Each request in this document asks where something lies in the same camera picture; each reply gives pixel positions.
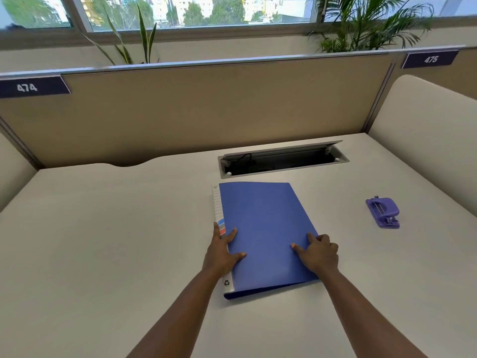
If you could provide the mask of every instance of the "window frame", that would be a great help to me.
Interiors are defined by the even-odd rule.
[[[112,45],[118,42],[112,31],[93,31],[86,13],[79,0],[62,0],[70,17],[71,27],[44,29],[0,30],[0,51],[34,49],[47,47],[91,46],[82,34],[100,45]],[[157,29],[156,41],[200,41],[213,39],[235,39],[255,37],[278,37],[290,35],[307,35],[311,31],[327,33],[331,22],[323,22],[318,17],[316,22],[272,23],[263,25],[232,25],[182,27],[174,29]],[[477,15],[462,17],[435,17],[433,29],[477,26]],[[140,44],[141,37],[137,30],[120,31],[125,44]]]

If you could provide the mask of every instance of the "hand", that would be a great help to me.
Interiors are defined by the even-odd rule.
[[[291,248],[297,253],[301,262],[318,276],[338,269],[338,245],[330,243],[328,235],[314,237],[308,232],[310,245],[304,250],[301,246],[291,244]]]
[[[221,239],[218,224],[214,222],[214,235],[207,249],[202,270],[212,271],[219,279],[231,272],[235,264],[247,256],[246,253],[231,254],[227,250],[227,244],[234,240],[236,233],[237,229],[234,228],[228,236]]]

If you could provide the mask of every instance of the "wall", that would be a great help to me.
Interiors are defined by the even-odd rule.
[[[404,75],[369,135],[477,216],[476,115],[476,100]]]
[[[435,29],[422,37],[417,47],[477,45],[477,27]],[[134,60],[144,58],[141,45],[128,47]],[[113,46],[105,47],[120,61]],[[299,55],[317,52],[317,41],[307,36],[159,42],[153,46],[152,59],[190,61],[233,59],[259,56]],[[109,61],[96,47],[59,47],[49,49],[0,51],[0,72],[100,67]]]
[[[0,133],[0,211],[32,179],[36,170]]]

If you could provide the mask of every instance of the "white desk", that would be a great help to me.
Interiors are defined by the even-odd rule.
[[[0,214],[0,356],[124,357],[201,268],[217,156],[337,139],[349,163],[227,181],[290,182],[393,324],[432,358],[474,357],[477,219],[365,134],[40,171]],[[401,229],[377,227],[374,195]],[[318,282],[234,302],[219,284],[193,357],[354,354]]]

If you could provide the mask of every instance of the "blue binder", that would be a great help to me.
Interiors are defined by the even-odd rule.
[[[227,182],[212,192],[221,236],[237,228],[230,253],[247,253],[222,279],[226,299],[318,279],[290,248],[306,248],[317,232],[289,183]]]

